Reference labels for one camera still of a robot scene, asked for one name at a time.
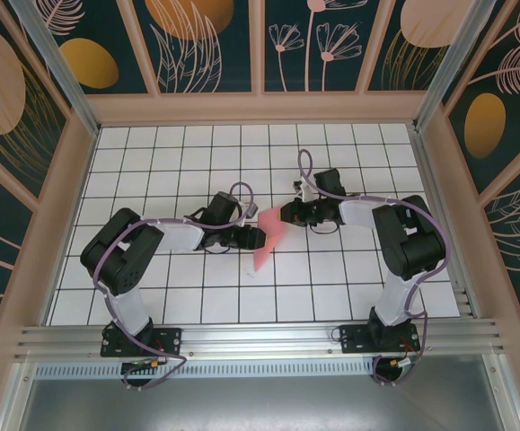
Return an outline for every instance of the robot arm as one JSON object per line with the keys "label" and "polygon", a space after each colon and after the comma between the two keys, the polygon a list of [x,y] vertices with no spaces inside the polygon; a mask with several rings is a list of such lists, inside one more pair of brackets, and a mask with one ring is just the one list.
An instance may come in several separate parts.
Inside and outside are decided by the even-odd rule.
{"label": "robot arm", "polygon": [[[346,196],[336,169],[316,173],[314,178],[319,189]],[[406,303],[414,300],[411,298],[408,302],[410,292],[418,278],[435,269],[445,257],[443,239],[422,215],[403,205],[327,197],[307,200],[304,183],[298,181],[294,187],[298,196],[282,207],[282,221],[302,227],[332,221],[337,225],[356,224],[377,231],[388,274],[382,296],[372,308],[367,326],[379,351],[394,343],[399,345],[399,336],[409,335],[413,330],[405,309]],[[420,196],[411,196],[404,201],[428,212]]]}
{"label": "robot arm", "polygon": [[[242,215],[245,205],[224,192],[217,193],[208,207],[186,216],[192,222],[210,226],[228,224],[234,214]],[[257,207],[251,208],[253,217]],[[81,263],[93,274],[108,247],[140,216],[122,208],[84,248]],[[203,229],[193,224],[161,223],[143,225],[124,238],[101,268],[100,283],[119,323],[138,341],[149,346],[152,320],[140,297],[138,283],[156,253],[204,250],[215,244],[243,250],[265,245],[266,234],[256,227],[234,225],[225,229]]]}

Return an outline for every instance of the wooden frame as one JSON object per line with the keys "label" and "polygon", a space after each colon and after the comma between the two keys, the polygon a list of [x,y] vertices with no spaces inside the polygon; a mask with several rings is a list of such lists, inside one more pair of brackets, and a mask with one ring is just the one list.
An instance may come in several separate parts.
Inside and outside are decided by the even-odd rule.
{"label": "wooden frame", "polygon": [[455,104],[457,104],[457,101],[459,100],[459,97],[462,95],[463,91],[465,90],[465,87],[467,87],[467,83],[472,78],[473,74],[481,64],[481,61],[485,57],[485,54],[487,54],[487,51],[489,50],[489,46],[495,38],[498,36],[499,31],[505,24],[505,21],[511,14],[511,11],[515,8],[517,5],[518,0],[506,0],[505,4],[499,11],[497,18],[489,28],[489,31],[481,41],[481,44],[479,48],[477,49],[477,52],[472,58],[472,61],[470,64],[465,68],[465,71],[463,72],[461,80],[457,83],[455,86],[454,92],[451,94],[449,99],[447,100],[447,103],[445,104],[445,107],[443,108],[443,112],[446,116],[449,115],[449,113],[453,110],[455,107]]}
{"label": "wooden frame", "polygon": [[16,45],[18,45],[18,48],[22,51],[24,56],[28,59],[30,65],[38,75],[38,78],[44,83],[46,86],[46,89],[48,90],[50,96],[64,116],[68,118],[70,116],[70,113],[72,111],[71,108],[68,107],[66,104],[66,101],[62,97],[62,94],[60,93],[59,89],[56,87],[48,73],[46,72],[46,69],[44,66],[40,63],[40,60],[32,50],[32,47],[28,43],[28,41],[24,38],[22,35],[22,32],[18,25],[16,24],[16,21],[14,18],[8,13],[8,10],[2,3],[5,0],[0,0],[0,20],[2,21],[2,24],[6,27],[12,38],[14,39],[14,42],[16,42]]}
{"label": "wooden frame", "polygon": [[[93,147],[82,121],[67,120],[0,305],[0,397],[22,328],[33,325],[51,292],[75,196]],[[0,180],[10,176],[0,172]]]}
{"label": "wooden frame", "polygon": [[405,120],[416,114],[425,92],[366,90],[395,0],[380,0],[355,91],[265,92],[265,0],[250,0],[251,92],[163,94],[158,88],[132,0],[117,0],[148,94],[89,95],[98,120],[115,126],[166,122],[266,120]]}
{"label": "wooden frame", "polygon": [[479,317],[496,320],[520,391],[520,306],[443,107],[426,127],[425,141],[480,306]]}

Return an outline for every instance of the grid line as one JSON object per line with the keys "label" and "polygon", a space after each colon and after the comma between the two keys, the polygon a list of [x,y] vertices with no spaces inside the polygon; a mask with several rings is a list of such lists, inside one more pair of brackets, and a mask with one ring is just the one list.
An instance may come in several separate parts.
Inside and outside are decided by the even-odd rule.
{"label": "grid line", "polygon": [[[174,146],[156,147],[156,142],[158,140],[162,142],[165,140],[163,140],[163,138],[166,138],[166,135],[164,134],[167,133],[168,130],[166,127],[158,128],[156,129],[155,134],[150,134],[149,137],[150,140],[154,140],[153,145],[138,142],[137,139],[134,140],[134,145],[141,146],[134,146],[133,149],[141,150],[144,148],[144,151],[132,154],[128,152],[128,159],[126,163],[124,163],[126,151],[131,148],[130,138],[135,134],[134,130],[131,128],[121,130],[121,133],[119,133],[114,138],[118,139],[118,142],[111,141],[112,135],[110,135],[110,139],[108,139],[108,135],[102,131],[100,133],[99,143],[102,139],[102,136],[106,138],[106,142],[102,145],[102,148],[96,147],[94,149],[91,171],[88,172],[86,177],[87,181],[84,186],[84,195],[79,202],[78,214],[75,218],[75,226],[70,235],[70,246],[67,248],[66,258],[61,265],[60,270],[62,271],[62,274],[57,284],[56,301],[53,303],[53,307],[51,307],[52,314],[49,321],[54,320],[54,324],[74,324],[73,322],[66,322],[66,307],[70,304],[70,302],[72,302],[72,305],[74,306],[75,298],[84,298],[85,301],[83,301],[83,306],[87,307],[87,320],[84,316],[84,308],[79,309],[78,316],[80,317],[78,319],[80,319],[80,321],[92,321],[92,318],[95,320],[98,319],[98,312],[100,311],[98,306],[101,306],[101,304],[96,304],[96,307],[93,307],[93,287],[89,286],[89,283],[86,282],[88,279],[87,275],[83,275],[80,272],[79,266],[74,264],[75,261],[68,262],[67,259],[75,259],[78,253],[77,249],[79,249],[82,244],[86,244],[86,235],[95,228],[99,228],[101,226],[101,224],[98,224],[98,222],[101,221],[106,208],[109,207],[110,214],[113,213],[117,204],[116,199],[132,199],[130,205],[135,205],[136,202],[141,203],[142,205],[138,207],[137,211],[143,211],[146,214],[148,211],[153,211],[153,209],[150,208],[159,208],[162,206],[162,203],[164,203],[163,211],[169,212],[176,217],[182,217],[183,214],[180,214],[180,212],[183,211],[188,213],[189,206],[191,206],[192,201],[197,202],[199,207],[203,207],[204,205],[199,204],[200,200],[202,204],[205,201],[209,203],[216,192],[219,190],[227,191],[224,190],[224,188],[229,187],[229,185],[234,181],[246,179],[253,188],[258,188],[261,187],[261,185],[256,184],[257,181],[268,180],[269,186],[263,183],[263,187],[259,190],[261,193],[254,193],[254,197],[257,198],[256,201],[259,206],[259,211],[267,209],[266,207],[269,206],[279,207],[295,197],[295,195],[292,193],[274,193],[274,191],[287,191],[288,182],[290,187],[289,191],[292,191],[291,182],[292,180],[297,180],[298,177],[294,151],[299,150],[300,148],[313,150],[314,157],[318,159],[314,160],[314,164],[317,166],[314,168],[315,172],[321,172],[329,168],[336,167],[332,165],[332,161],[335,161],[336,165],[342,165],[339,167],[340,170],[347,170],[346,175],[352,179],[348,180],[348,182],[361,182],[361,186],[357,185],[357,189],[360,191],[363,190],[364,193],[367,193],[367,191],[370,189],[386,189],[383,192],[377,192],[377,194],[380,195],[395,194],[396,196],[400,196],[402,194],[424,193],[424,190],[421,187],[421,183],[419,183],[419,180],[416,179],[415,174],[410,169],[417,169],[417,167],[410,166],[413,164],[413,161],[410,158],[406,158],[407,154],[409,154],[408,149],[403,147],[401,150],[396,150],[391,147],[392,144],[390,144],[388,148],[388,145],[384,142],[383,139],[383,131],[379,126],[378,128],[380,129],[382,142],[377,142],[375,144],[358,144],[356,141],[354,128],[350,125],[349,127],[341,129],[340,132],[335,130],[332,136],[328,133],[328,130],[324,125],[319,124],[313,125],[311,128],[306,129],[300,128],[297,124],[282,125],[280,128],[265,126],[265,128],[266,135],[264,135],[264,139],[267,138],[267,141],[264,145],[246,145],[246,142],[250,141],[243,141],[245,138],[245,134],[243,132],[245,130],[243,130],[240,125],[238,125],[238,129],[236,130],[234,128],[233,130],[230,130],[229,136],[226,137],[228,139],[233,139],[232,142],[235,143],[237,140],[236,131],[239,131],[239,145],[214,145],[213,139],[214,133],[216,132],[215,127],[209,128],[211,130],[208,131],[197,131],[196,134],[191,134],[193,130],[189,130],[189,128],[184,127],[182,130],[171,130],[173,133],[171,136],[174,139]],[[309,136],[311,133],[317,134],[317,136],[321,139],[318,138],[317,141],[314,140],[312,136]],[[184,151],[187,147],[187,135],[191,136],[191,139],[188,142],[188,147],[190,149],[189,152]],[[303,143],[300,141],[300,135],[304,137]],[[199,139],[206,141],[207,145],[198,145],[199,142],[195,141],[195,136],[199,136]],[[353,141],[353,143],[334,144],[334,142],[349,142],[350,140]],[[274,142],[287,143],[287,145],[274,145]],[[355,157],[351,156],[352,150],[343,148],[351,147],[352,145],[354,145],[356,149],[355,154],[353,154]],[[366,148],[363,150],[363,145],[375,145],[375,148]],[[383,147],[382,151],[379,150],[378,145]],[[99,171],[92,172],[93,164],[98,160],[98,155],[101,154],[101,151],[104,149],[110,149],[112,151],[116,149],[106,148],[106,146],[117,147],[118,150],[122,152],[121,159],[118,158],[118,154],[116,153],[104,154],[104,156],[101,158],[101,166],[98,165],[96,167],[96,169]],[[226,150],[226,148],[230,147],[237,148],[237,150],[240,151],[239,158],[236,159],[235,157],[236,150]],[[334,147],[340,148],[334,152],[331,150],[331,148]],[[217,151],[216,163],[214,163],[214,165],[217,166],[219,164],[221,166],[227,166],[230,169],[213,168],[214,165],[212,162],[214,160],[214,152],[215,149],[218,148],[221,148],[221,156],[223,156],[223,154],[231,156],[230,160],[233,161],[233,165],[230,166],[230,164],[224,162],[224,160],[218,159]],[[254,148],[266,148],[268,152],[267,156],[264,153],[265,150],[254,150]],[[390,152],[392,152],[392,154],[394,154],[393,160],[390,160],[389,158],[389,154],[387,152],[388,149]],[[206,169],[204,169],[203,162],[204,160],[207,160],[207,151],[209,151],[209,165]],[[387,165],[383,165],[384,161],[380,153],[385,154],[385,157],[387,158]],[[201,157],[203,154],[206,154],[206,159],[200,158],[198,161],[197,157]],[[344,163],[344,160],[347,160],[348,154],[350,159],[348,162]],[[184,169],[182,166],[183,164],[186,164],[188,167],[198,167],[199,169]],[[371,164],[381,164],[381,166],[374,167],[371,166]],[[134,191],[133,187],[130,187],[132,184],[128,184],[128,187],[123,188],[120,192],[122,196],[119,195],[118,189],[124,180],[121,175],[124,166],[142,168],[137,171],[125,171],[127,174],[125,178],[129,178],[130,176],[132,179],[134,177],[138,177],[139,180],[142,180],[141,183],[144,184],[145,176],[147,176],[147,183],[145,184],[144,189]],[[374,169],[380,168],[383,170],[386,168],[390,170],[391,180],[388,180],[386,171],[381,171],[381,173],[373,173]],[[393,169],[395,168],[408,168],[410,170],[394,171]],[[168,186],[161,187],[157,183],[159,177],[155,175],[158,172],[170,172],[167,174],[160,173],[159,175],[163,177],[171,177],[172,182],[167,181]],[[188,180],[184,183],[184,181],[181,180],[181,175],[183,172],[192,177],[192,180]],[[96,175],[92,177],[92,173],[99,173],[102,175]],[[199,184],[197,181],[198,176],[203,177],[201,178],[201,182]],[[197,190],[198,185],[199,188],[202,189],[205,178],[207,178],[207,194],[205,192],[206,189],[201,191]],[[214,178],[215,182],[213,188],[211,182],[212,178]],[[399,182],[401,189],[396,188],[396,178],[398,179],[397,181]],[[153,192],[149,191],[150,182],[154,183]],[[112,188],[114,187],[114,183],[116,183],[116,188],[113,192],[111,192]],[[346,184],[346,186],[348,190],[352,188],[355,189],[353,184]],[[245,199],[242,199],[241,188],[239,193],[240,200],[245,201]],[[93,196],[88,197],[85,196],[86,194],[91,194]],[[105,199],[106,202],[100,202],[97,201],[97,199]],[[247,221],[246,223],[250,225],[257,225],[257,222],[252,220]],[[83,230],[80,230],[78,235],[76,235],[76,227],[80,226],[83,227]],[[278,245],[278,249],[273,250],[270,253],[271,256],[269,259],[271,259],[273,265],[272,269],[264,268],[263,273],[258,272],[256,274],[254,274],[253,270],[251,270],[250,274],[248,274],[249,271],[247,267],[244,266],[242,259],[246,258],[246,265],[249,265],[250,261],[253,259],[252,252],[241,250],[230,251],[229,254],[233,256],[232,259],[235,257],[238,259],[237,266],[235,265],[235,262],[228,262],[226,265],[229,265],[227,266],[227,268],[229,268],[229,271],[227,271],[229,274],[225,278],[223,278],[222,272],[220,272],[219,275],[217,272],[213,273],[214,268],[211,267],[208,273],[208,280],[209,284],[214,284],[215,286],[207,285],[206,264],[210,265],[213,263],[215,267],[216,263],[223,265],[223,260],[217,259],[212,261],[212,259],[205,251],[193,251],[188,255],[185,253],[176,253],[172,251],[156,252],[156,255],[158,256],[167,256],[168,268],[162,275],[160,275],[161,271],[158,271],[158,268],[156,267],[152,268],[151,272],[146,272],[144,280],[145,283],[143,284],[145,287],[142,286],[141,290],[152,292],[154,290],[164,289],[164,305],[162,307],[161,316],[162,321],[165,321],[166,324],[181,324],[182,320],[186,323],[203,323],[209,320],[209,312],[212,309],[208,309],[208,307],[211,306],[220,307],[220,311],[218,311],[216,308],[214,319],[220,318],[220,320],[223,319],[225,321],[237,322],[252,320],[274,321],[272,311],[275,311],[275,321],[290,321],[290,318],[293,319],[294,315],[296,315],[294,314],[293,310],[297,301],[301,301],[303,308],[301,319],[308,319],[308,321],[327,321],[328,318],[330,318],[333,320],[334,313],[335,315],[340,316],[337,318],[339,320],[354,319],[356,317],[354,315],[356,308],[354,307],[358,307],[358,310],[361,311],[361,305],[358,301],[365,300],[365,295],[370,295],[368,293],[370,292],[370,289],[354,289],[352,287],[350,290],[350,287],[370,285],[384,286],[385,281],[384,274],[381,270],[382,262],[380,259],[381,257],[379,256],[380,251],[378,248],[376,235],[372,234],[373,242],[371,239],[369,239],[368,236],[365,237],[364,241],[360,241],[357,237],[354,236],[357,235],[357,232],[357,229],[352,231],[346,226],[342,226],[339,229],[339,237],[320,238],[319,236],[311,235],[311,233],[309,233],[307,230],[304,230],[304,233],[302,233],[300,228],[290,226],[288,235],[295,235],[296,238],[299,236],[297,239],[299,239],[300,242],[293,242],[296,241],[293,239],[288,240],[289,237],[286,236],[286,239]],[[330,260],[330,263],[332,263],[333,266],[337,268],[336,272],[334,272],[335,277],[331,277],[331,274],[329,277],[327,277],[325,271],[328,269],[319,259],[328,259],[331,257],[329,255],[325,255],[325,253],[338,252],[341,252],[341,261],[339,261],[339,256],[337,259]],[[347,252],[351,253],[349,255],[349,259],[345,255]],[[358,253],[363,253],[360,254],[362,259],[369,259],[371,258],[369,255],[370,252],[375,253],[375,259],[372,260],[373,264],[368,265],[370,270],[366,271],[366,268],[360,265],[360,269],[358,269],[357,272],[354,272],[353,268],[348,267],[348,263],[350,266],[354,266],[358,263]],[[177,268],[176,270],[172,271],[172,259],[181,254],[185,256],[194,256],[194,258],[184,258],[186,260],[183,262],[181,262],[180,258],[176,262],[176,265],[187,265],[186,268],[194,268],[198,273],[201,265],[201,283],[198,279],[193,281],[186,280],[184,283],[182,278],[176,277]],[[337,271],[340,271],[340,265],[343,265],[343,276],[338,277],[340,273]],[[238,271],[237,277],[232,272],[235,270]],[[361,271],[364,271],[363,276],[359,276]],[[345,283],[340,283],[341,279],[345,279]],[[293,290],[288,289],[278,292],[279,288],[291,286],[297,287],[296,292],[298,292],[298,294],[294,294]],[[343,287],[340,288],[339,286],[344,286],[347,288],[347,296],[344,293]],[[237,287],[237,305],[234,303],[234,290],[231,290],[227,296],[224,296],[224,293],[207,290],[217,288],[234,289],[235,287]],[[249,290],[246,292],[243,290],[246,288],[256,290]],[[168,295],[170,293],[170,289],[172,289],[174,296]],[[67,295],[66,298],[60,298],[58,296],[60,290],[68,290],[72,291],[73,293],[71,295]],[[198,297],[196,292],[200,292],[201,297]],[[204,298],[205,292],[211,294],[208,296],[206,301]],[[218,298],[223,297],[229,297],[229,302],[218,302]],[[343,302],[347,300],[348,305],[345,305],[345,303],[339,303],[339,299]],[[259,303],[264,304],[258,305],[259,307],[263,306],[264,308],[259,309],[256,313],[254,308],[255,303],[253,301],[259,301]],[[184,304],[189,307],[187,312],[184,311]],[[222,307],[229,307],[225,308],[224,318],[222,318],[222,313],[224,312]],[[316,309],[318,310],[319,319],[315,314]],[[58,317],[55,319],[54,315],[56,314],[57,310],[59,310]]]}

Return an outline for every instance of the gray metal surface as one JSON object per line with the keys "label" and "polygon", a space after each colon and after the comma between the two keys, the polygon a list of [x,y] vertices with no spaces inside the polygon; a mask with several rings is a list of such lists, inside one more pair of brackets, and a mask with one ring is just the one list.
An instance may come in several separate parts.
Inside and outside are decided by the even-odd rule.
{"label": "gray metal surface", "polygon": [[[178,379],[225,377],[305,377],[313,375],[361,375],[372,373],[371,357],[325,359],[280,359],[255,361],[193,361],[174,375]],[[119,380],[122,362],[73,362],[39,364],[34,380]],[[162,377],[176,364],[172,361],[156,370],[144,370],[129,379]]]}
{"label": "gray metal surface", "polygon": [[520,431],[520,397],[515,386],[511,386],[511,371],[505,355],[483,355],[483,364],[503,427],[509,431]]}
{"label": "gray metal surface", "polygon": [[474,0],[454,42],[449,46],[445,57],[436,71],[427,93],[421,101],[415,116],[418,130],[422,130],[431,120],[445,92],[454,80],[461,65],[469,55],[480,31],[487,22],[496,0]]}
{"label": "gray metal surface", "polygon": [[425,358],[401,387],[369,376],[37,381],[23,431],[502,430],[480,358]]}

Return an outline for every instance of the pink towel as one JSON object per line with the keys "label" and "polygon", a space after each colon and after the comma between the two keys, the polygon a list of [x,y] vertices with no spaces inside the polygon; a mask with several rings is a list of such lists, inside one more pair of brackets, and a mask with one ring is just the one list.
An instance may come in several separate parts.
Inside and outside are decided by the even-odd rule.
{"label": "pink towel", "polygon": [[256,271],[266,262],[271,251],[274,250],[286,233],[286,224],[279,219],[280,210],[280,207],[271,208],[258,214],[258,227],[266,234],[266,245],[253,252]]}

